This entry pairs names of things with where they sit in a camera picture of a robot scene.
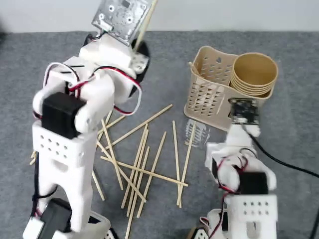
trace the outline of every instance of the paper cup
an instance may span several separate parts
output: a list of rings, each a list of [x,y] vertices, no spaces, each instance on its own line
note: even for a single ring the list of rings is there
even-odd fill
[[[257,96],[271,91],[277,76],[278,67],[272,58],[257,52],[245,53],[234,61],[231,85],[244,94]]]

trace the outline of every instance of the screw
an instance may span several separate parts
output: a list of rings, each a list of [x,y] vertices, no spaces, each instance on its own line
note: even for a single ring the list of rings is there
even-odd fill
[[[100,19],[100,20],[103,20],[104,18],[105,18],[104,14],[103,14],[103,13],[100,13],[99,19]]]

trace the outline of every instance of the black cable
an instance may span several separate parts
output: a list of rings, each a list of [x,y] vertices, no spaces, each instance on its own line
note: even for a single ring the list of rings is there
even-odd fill
[[[39,199],[41,198],[48,198],[51,197],[56,190],[58,189],[58,186],[55,187],[55,189],[44,196],[39,195],[39,153],[35,153],[35,164],[34,164],[34,194],[32,196],[32,211],[31,211],[31,217],[34,217],[36,213],[36,208],[38,206]]]
[[[254,151],[252,151],[251,149],[249,149],[249,148],[241,148],[241,149],[239,150],[239,152],[242,154],[243,150],[248,150],[248,151],[250,151],[250,152],[255,156],[255,158],[257,158],[256,153],[255,153]]]
[[[291,164],[288,164],[288,163],[285,163],[277,158],[275,158],[274,156],[272,156],[270,153],[268,153],[261,145],[260,143],[257,141],[257,139],[252,136],[249,132],[247,132],[248,135],[251,137],[251,139],[254,141],[254,143],[257,145],[257,147],[267,156],[269,157],[270,159],[272,159],[273,161],[275,161],[276,163],[279,163],[285,167],[288,167],[288,168],[292,168],[292,169],[295,169],[295,170],[298,170],[298,171],[301,171],[301,172],[304,172],[304,173],[307,173],[309,175],[312,175],[316,178],[319,178],[319,174],[315,173],[315,172],[312,172],[310,170],[307,170],[307,169],[303,169],[303,168],[300,168],[300,167],[297,167],[297,166],[294,166],[294,165],[291,165]]]
[[[89,40],[99,40],[101,39],[101,37],[106,34],[107,32],[106,31],[101,31],[100,35],[98,36],[93,36],[92,34],[88,34],[86,37],[85,37],[85,40],[84,40],[84,43],[83,43],[83,46],[86,46],[88,43],[89,43]]]
[[[309,239],[315,239],[315,236],[317,234],[318,224],[319,224],[319,210],[317,212],[316,220],[315,220]]]
[[[307,170],[307,169],[303,169],[303,168],[300,168],[300,167],[297,167],[297,166],[294,166],[294,165],[291,165],[291,164],[288,164],[288,163],[285,163],[277,158],[275,158],[274,156],[272,156],[270,153],[268,153],[261,145],[260,143],[258,142],[258,140],[252,136],[245,128],[245,126],[243,126],[243,129],[246,131],[246,133],[250,136],[250,138],[254,141],[254,143],[257,145],[257,147],[266,155],[268,156],[270,159],[272,159],[273,161],[275,161],[276,163],[279,163],[285,167],[288,167],[288,168],[292,168],[292,169],[295,169],[295,170],[298,170],[300,172],[304,172],[304,173],[307,173],[311,176],[314,176],[316,178],[319,178],[319,174],[315,173],[315,172],[312,172],[310,170]],[[311,231],[311,234],[310,234],[310,237],[309,239],[315,239],[315,236],[317,234],[317,230],[318,230],[318,226],[319,226],[319,209],[318,209],[318,212],[317,212],[317,216],[316,216],[316,219],[315,219],[315,222],[314,222],[314,225],[313,225],[313,229]]]
[[[71,68],[80,68],[80,67],[85,67],[85,65],[73,65],[73,66],[69,66]],[[71,74],[72,72],[70,71],[61,71],[60,73],[62,74]]]

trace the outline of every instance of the red and white wire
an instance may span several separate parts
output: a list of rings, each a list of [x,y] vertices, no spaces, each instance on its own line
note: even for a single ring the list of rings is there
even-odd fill
[[[139,96],[138,96],[138,102],[134,108],[133,111],[131,112],[127,112],[127,111],[124,111],[120,108],[118,108],[117,106],[114,106],[114,109],[117,110],[119,113],[121,113],[122,115],[125,115],[125,116],[131,116],[133,114],[135,114],[135,112],[139,109],[140,107],[140,104],[141,104],[141,99],[142,99],[142,88],[139,84],[139,82],[137,82],[132,76],[128,75],[127,73],[125,73],[124,71],[122,71],[121,69],[117,68],[117,67],[113,67],[113,66],[100,66],[98,67],[97,69],[94,70],[93,74],[98,71],[98,70],[112,70],[112,71],[116,71],[118,73],[120,73],[121,75],[125,76],[128,80],[130,80],[133,85],[138,89],[139,91]]]
[[[47,66],[47,68],[46,68],[46,70],[45,70],[44,79],[43,79],[43,87],[45,87],[46,84],[48,83],[48,78],[49,78],[49,73],[50,73],[50,71],[51,71],[54,67],[56,67],[56,66],[61,66],[61,67],[66,68],[68,71],[71,72],[71,74],[74,76],[74,78],[71,78],[71,79],[72,79],[72,82],[71,82],[71,83],[72,83],[73,85],[77,85],[77,84],[79,83],[79,81],[80,81],[79,76],[76,74],[76,72],[75,72],[71,67],[69,67],[68,65],[66,65],[66,64],[64,64],[64,63],[52,62],[52,63],[50,63],[50,64]],[[76,89],[76,91],[75,91],[75,96],[76,96],[77,98],[80,97],[80,88]]]
[[[234,193],[236,193],[236,192],[235,192],[234,190],[232,190],[232,189],[230,189],[230,188],[224,186],[224,185],[220,182],[219,177],[218,177],[218,171],[219,171],[219,169],[221,168],[221,166],[223,165],[223,163],[225,162],[226,159],[227,159],[227,157],[224,157],[224,158],[222,159],[222,161],[220,162],[220,164],[218,165],[218,167],[217,167],[217,181],[218,181],[218,184],[219,184],[219,188],[221,188],[222,190],[224,190],[224,191],[226,191],[226,192],[228,192],[228,193],[234,194]]]
[[[79,88],[81,88],[82,86],[84,86],[85,84],[89,83],[90,81],[92,81],[94,78],[90,77],[88,80],[85,81],[80,81],[78,82],[76,85],[72,85],[71,87],[68,87],[69,91],[73,92],[78,90]]]
[[[199,220],[204,226],[206,226],[207,231],[208,231],[209,230],[209,220],[208,220],[208,218],[200,217]]]

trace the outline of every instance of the humanoid robot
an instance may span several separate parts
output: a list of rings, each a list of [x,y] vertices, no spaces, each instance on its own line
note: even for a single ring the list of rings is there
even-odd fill
[[[277,196],[269,193],[277,186],[276,175],[258,160],[251,138],[260,134],[257,101],[231,99],[230,103],[232,125],[226,140],[208,143],[205,161],[225,191],[222,206],[201,218],[206,228],[197,228],[189,238],[276,239]]]
[[[92,22],[100,33],[79,56],[47,67],[33,99],[35,193],[24,239],[112,238],[110,221],[91,211],[97,126],[112,109],[132,115],[140,105],[150,54],[144,42],[132,45],[149,9],[144,0],[103,0]],[[119,109],[136,89],[135,109]],[[54,198],[58,186],[68,202]]]

